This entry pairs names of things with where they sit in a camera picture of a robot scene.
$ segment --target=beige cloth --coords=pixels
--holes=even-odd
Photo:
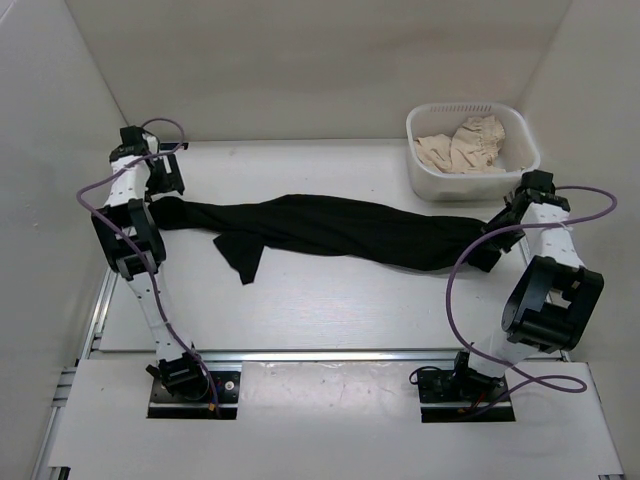
[[[446,135],[418,138],[416,153],[427,168],[443,173],[504,173],[493,166],[504,143],[504,127],[495,115],[471,117],[452,139]]]

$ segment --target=black mounting plate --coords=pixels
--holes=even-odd
[[[460,410],[468,408],[473,400],[463,398],[460,390],[451,385],[452,370],[420,370],[417,372],[418,392],[422,423],[452,422],[513,422],[515,415],[509,397],[494,405],[481,415],[465,418]],[[508,389],[503,378],[501,386],[496,387],[479,405],[482,408],[497,399]]]
[[[147,418],[235,420],[238,415],[241,372],[235,370],[211,370],[210,372],[217,385],[220,418],[209,410],[210,394],[199,400],[190,400],[180,394],[172,395],[155,378],[151,386]]]

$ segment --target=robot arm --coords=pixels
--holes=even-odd
[[[139,162],[128,167],[128,164],[140,156],[158,153],[159,142],[155,136],[136,126],[122,128],[120,137],[122,144],[111,152],[109,161],[114,173],[122,169],[126,172],[112,184],[109,198],[99,212],[128,232],[129,237],[145,254],[149,265],[155,267],[158,295],[166,295],[162,276],[166,250],[147,209],[147,202],[152,195],[158,193],[177,191],[182,194],[182,176],[175,155],[158,157],[153,161]],[[175,324],[169,327],[164,322],[156,304],[156,292],[149,272],[117,234],[96,217],[92,217],[92,222],[109,266],[126,280],[136,295],[155,340],[157,362],[155,366],[150,365],[147,371],[160,380],[170,393],[194,397],[206,392],[208,381],[205,373],[192,355],[180,346],[169,328],[173,328],[185,345],[193,347],[191,339]]]
[[[485,233],[521,222],[568,220],[569,203],[555,194],[552,179],[541,171],[523,175],[513,200],[487,224]],[[498,235],[492,248],[509,251],[524,236],[522,230]],[[532,260],[507,301],[501,325],[473,345],[507,365],[473,351],[460,352],[453,371],[438,380],[436,388],[444,386],[446,397],[473,401],[488,396],[510,366],[538,352],[572,350],[584,332],[604,287],[602,275],[585,268],[568,229],[533,229],[526,236]],[[550,295],[557,296],[555,303]]]

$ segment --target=white table surface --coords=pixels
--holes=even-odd
[[[530,385],[515,422],[421,424],[416,364],[243,366],[238,419],[149,420],[153,360],[83,360],[49,460],[69,480],[597,480],[622,473],[585,364],[528,362],[589,386]],[[514,385],[521,378],[507,373]]]
[[[178,161],[185,199],[260,202],[290,193],[378,202],[424,215],[493,217],[502,202],[434,204],[411,190],[406,141],[192,143]],[[458,347],[444,312],[447,272],[418,273],[354,257],[266,248],[254,284],[242,286],[215,234],[164,232],[173,321],[201,350],[443,349]],[[486,274],[467,267],[454,292],[462,332],[477,341],[499,325],[524,271],[519,248]],[[100,349],[152,351],[133,294],[119,281]]]

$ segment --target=black cloth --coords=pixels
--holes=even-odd
[[[225,206],[164,197],[151,203],[149,212],[164,230],[221,233],[214,243],[245,285],[255,279],[265,245],[313,255],[355,255],[431,271],[452,266],[485,225],[474,218],[426,217],[320,195],[285,195],[264,203]]]

